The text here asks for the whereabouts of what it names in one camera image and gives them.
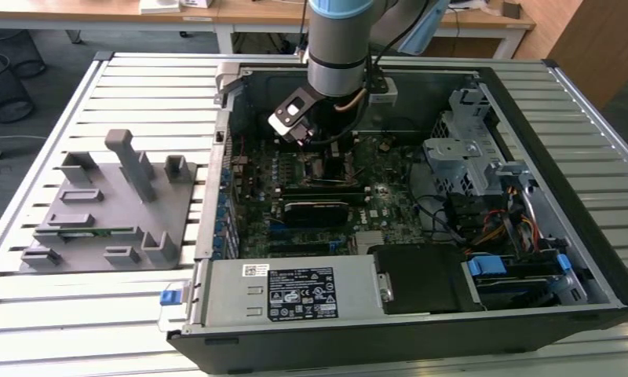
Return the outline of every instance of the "blue drive bracket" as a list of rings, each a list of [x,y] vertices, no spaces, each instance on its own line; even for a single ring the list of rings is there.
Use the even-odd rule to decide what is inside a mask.
[[[160,292],[160,306],[181,305],[183,290],[167,290]]]
[[[565,254],[556,255],[556,260],[557,264],[561,266],[563,272],[567,272],[569,269],[572,269],[572,263],[569,262]]]
[[[497,255],[473,257],[468,261],[468,269],[472,276],[504,275],[507,273],[503,259]]]

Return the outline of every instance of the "robotic arm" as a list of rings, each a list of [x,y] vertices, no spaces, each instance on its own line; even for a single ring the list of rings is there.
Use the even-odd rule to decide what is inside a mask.
[[[419,54],[425,49],[449,0],[309,0],[308,83],[285,99],[269,123],[287,141],[300,145],[333,143],[357,125],[375,90],[372,75],[380,75],[379,59],[393,44],[399,51]],[[383,40],[385,30],[404,28],[371,62],[372,35]],[[312,110],[328,114],[325,122]]]

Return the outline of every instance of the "power supply label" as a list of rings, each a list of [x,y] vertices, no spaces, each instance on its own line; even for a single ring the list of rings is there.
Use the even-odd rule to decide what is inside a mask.
[[[272,322],[337,318],[332,267],[268,272],[268,318]]]

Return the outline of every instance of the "metal slatted table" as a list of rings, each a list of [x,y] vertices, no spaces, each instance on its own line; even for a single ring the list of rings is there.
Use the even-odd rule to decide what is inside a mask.
[[[116,53],[94,61],[0,221],[0,376],[204,375],[165,342],[158,293],[192,276],[212,131],[216,66],[295,58]],[[628,147],[557,68],[537,61],[385,58],[385,64],[491,66],[628,266]],[[64,152],[116,162],[104,135],[130,129],[152,162],[181,154],[199,166],[180,269],[22,275],[22,248],[64,176]],[[515,156],[509,134],[501,130]],[[183,320],[183,308],[173,318]],[[628,323],[573,335],[537,352],[289,372],[288,375],[628,375]]]

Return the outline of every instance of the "wire mesh trash can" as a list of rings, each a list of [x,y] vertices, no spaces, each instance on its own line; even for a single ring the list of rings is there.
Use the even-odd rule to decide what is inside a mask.
[[[16,122],[34,110],[21,80],[9,69],[9,58],[0,54],[0,123]]]
[[[28,30],[0,29],[0,54],[9,58],[12,70],[21,79],[40,75],[46,69]]]

